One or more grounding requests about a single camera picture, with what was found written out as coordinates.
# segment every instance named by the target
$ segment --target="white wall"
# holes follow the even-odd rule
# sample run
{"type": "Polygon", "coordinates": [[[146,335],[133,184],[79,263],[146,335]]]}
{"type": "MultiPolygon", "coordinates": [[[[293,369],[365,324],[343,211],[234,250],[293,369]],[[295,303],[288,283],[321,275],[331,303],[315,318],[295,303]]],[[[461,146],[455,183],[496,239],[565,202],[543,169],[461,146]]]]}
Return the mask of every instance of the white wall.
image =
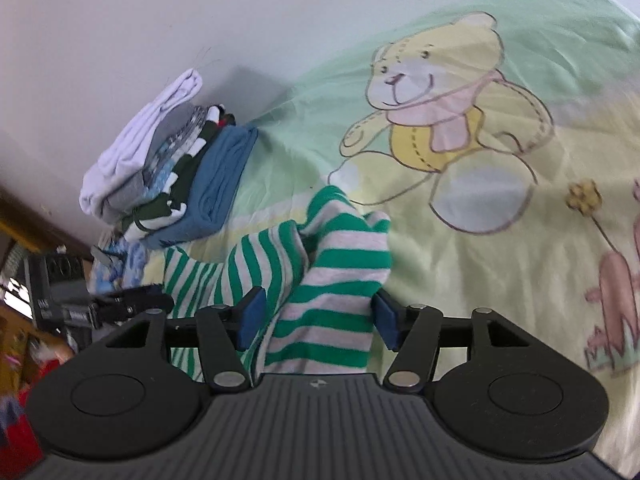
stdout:
{"type": "Polygon", "coordinates": [[[464,1],[0,0],[0,185],[94,241],[83,173],[185,68],[248,120],[340,49],[464,1]]]}

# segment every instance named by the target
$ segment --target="green and white striped cloth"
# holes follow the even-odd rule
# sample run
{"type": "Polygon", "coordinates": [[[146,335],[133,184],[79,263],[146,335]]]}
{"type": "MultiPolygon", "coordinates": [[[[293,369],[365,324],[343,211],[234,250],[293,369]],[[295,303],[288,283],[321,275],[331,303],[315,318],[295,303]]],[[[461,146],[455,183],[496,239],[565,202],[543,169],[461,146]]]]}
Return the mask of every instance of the green and white striped cloth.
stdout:
{"type": "MultiPolygon", "coordinates": [[[[169,317],[191,317],[210,304],[236,304],[253,287],[267,296],[266,322],[240,357],[262,372],[364,372],[372,339],[370,299],[389,275],[389,218],[362,217],[334,186],[311,200],[305,224],[290,220],[243,237],[220,264],[166,250],[169,317]]],[[[202,380],[194,349],[174,349],[172,362],[202,380]]]]}

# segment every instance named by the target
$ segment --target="bear's nose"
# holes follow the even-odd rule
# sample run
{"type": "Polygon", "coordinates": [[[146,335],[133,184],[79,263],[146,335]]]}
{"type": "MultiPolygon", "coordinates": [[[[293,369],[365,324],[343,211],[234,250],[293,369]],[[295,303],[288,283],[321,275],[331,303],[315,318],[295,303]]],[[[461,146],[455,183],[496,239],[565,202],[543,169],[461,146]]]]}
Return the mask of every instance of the bear's nose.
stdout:
{"type": "Polygon", "coordinates": [[[404,77],[404,74],[396,74],[395,76],[388,77],[385,79],[385,83],[388,85],[395,85],[404,77]]]}

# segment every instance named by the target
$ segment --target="red cloth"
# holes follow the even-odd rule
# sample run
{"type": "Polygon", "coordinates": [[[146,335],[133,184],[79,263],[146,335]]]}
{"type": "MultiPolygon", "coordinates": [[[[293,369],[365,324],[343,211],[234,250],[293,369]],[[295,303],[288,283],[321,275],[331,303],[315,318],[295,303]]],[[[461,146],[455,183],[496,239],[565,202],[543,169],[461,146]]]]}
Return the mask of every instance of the red cloth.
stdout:
{"type": "MultiPolygon", "coordinates": [[[[32,385],[43,378],[50,371],[58,368],[58,361],[47,362],[39,371],[32,385]]],[[[18,402],[25,407],[31,387],[25,388],[18,394],[18,402]]],[[[30,467],[42,459],[42,450],[38,445],[33,430],[22,414],[16,424],[12,424],[4,433],[6,445],[0,447],[0,478],[14,480],[23,475],[30,467]]]]}

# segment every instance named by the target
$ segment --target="black device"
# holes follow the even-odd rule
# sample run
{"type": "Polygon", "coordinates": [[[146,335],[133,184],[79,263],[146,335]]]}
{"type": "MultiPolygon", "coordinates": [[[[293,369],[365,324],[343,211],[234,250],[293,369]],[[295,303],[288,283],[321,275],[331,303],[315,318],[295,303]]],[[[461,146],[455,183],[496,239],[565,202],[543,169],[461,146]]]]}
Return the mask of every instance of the black device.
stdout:
{"type": "Polygon", "coordinates": [[[264,374],[246,349],[264,291],[193,318],[145,312],[44,377],[26,406],[46,458],[26,478],[613,480],[590,450],[607,418],[600,383],[498,313],[405,308],[374,322],[396,350],[373,374],[264,374]],[[440,348],[468,361],[433,381],[440,348]],[[204,383],[168,362],[198,348],[204,383]]]}
{"type": "Polygon", "coordinates": [[[24,270],[34,325],[66,336],[78,351],[89,346],[105,324],[126,321],[150,308],[168,314],[174,307],[161,285],[91,295],[78,256],[32,254],[24,259],[24,270]]]}

